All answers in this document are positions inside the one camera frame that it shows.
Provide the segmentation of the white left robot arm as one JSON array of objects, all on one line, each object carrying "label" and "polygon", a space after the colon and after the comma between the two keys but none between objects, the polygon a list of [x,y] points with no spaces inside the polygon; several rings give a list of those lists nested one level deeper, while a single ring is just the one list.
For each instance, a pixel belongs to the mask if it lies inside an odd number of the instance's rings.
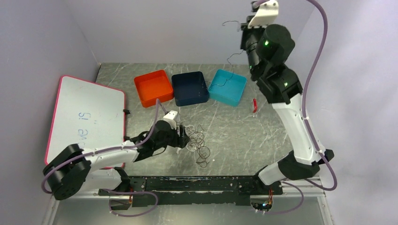
[{"label": "white left robot arm", "polygon": [[118,164],[138,162],[167,147],[186,147],[190,141],[183,125],[159,120],[148,131],[123,143],[98,149],[68,145],[43,169],[42,190],[56,200],[78,192],[110,189],[118,195],[130,189],[130,179]]}]

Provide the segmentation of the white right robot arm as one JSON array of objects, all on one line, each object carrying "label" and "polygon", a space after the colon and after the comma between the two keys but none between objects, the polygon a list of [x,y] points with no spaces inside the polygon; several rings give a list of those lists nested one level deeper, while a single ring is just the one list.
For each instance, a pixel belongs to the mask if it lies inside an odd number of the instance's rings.
[{"label": "white right robot arm", "polygon": [[247,54],[251,80],[277,112],[293,147],[284,158],[256,173],[253,188],[265,194],[277,181],[313,177],[335,154],[324,148],[307,126],[303,87],[297,74],[285,64],[295,47],[287,28],[278,24],[249,28],[242,24],[241,30],[240,48]]}]

